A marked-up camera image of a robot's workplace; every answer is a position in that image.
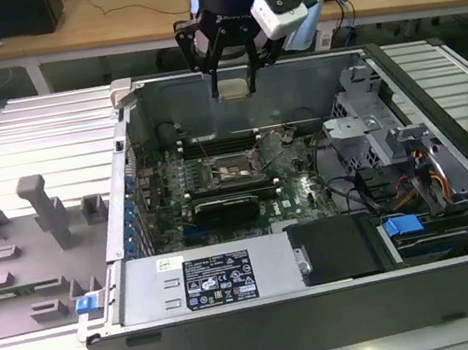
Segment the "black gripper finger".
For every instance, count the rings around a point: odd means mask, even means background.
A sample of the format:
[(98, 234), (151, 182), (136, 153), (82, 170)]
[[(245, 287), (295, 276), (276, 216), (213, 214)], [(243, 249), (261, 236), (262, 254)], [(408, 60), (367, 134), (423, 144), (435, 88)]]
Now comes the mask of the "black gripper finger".
[(173, 24), (175, 41), (181, 49), (189, 69), (210, 75), (212, 98), (217, 99), (217, 65), (224, 47), (214, 14), (199, 16), (189, 21), (178, 20)]
[(248, 23), (241, 27), (238, 35), (238, 45), (245, 48), (247, 55), (247, 85), (251, 94), (256, 91), (256, 76), (259, 69), (273, 65), (283, 48), (284, 39), (269, 39), (256, 23)]

